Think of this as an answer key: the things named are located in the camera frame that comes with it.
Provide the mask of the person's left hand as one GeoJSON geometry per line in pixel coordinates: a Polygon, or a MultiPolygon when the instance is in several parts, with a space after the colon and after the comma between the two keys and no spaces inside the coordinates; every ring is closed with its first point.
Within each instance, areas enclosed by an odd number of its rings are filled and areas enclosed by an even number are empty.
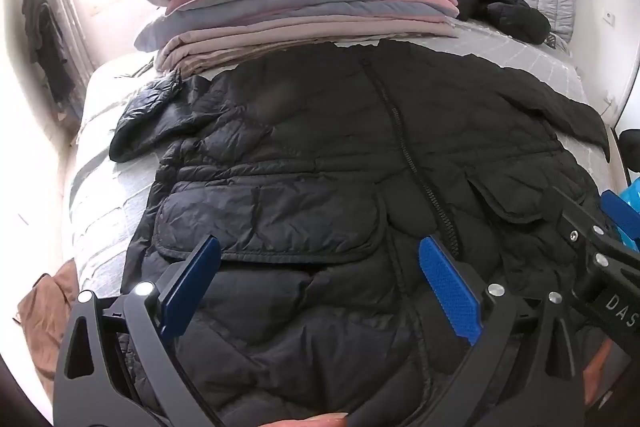
{"type": "Polygon", "coordinates": [[[329,413],[304,419],[282,419],[260,427],[346,427],[347,413],[329,413]]]}

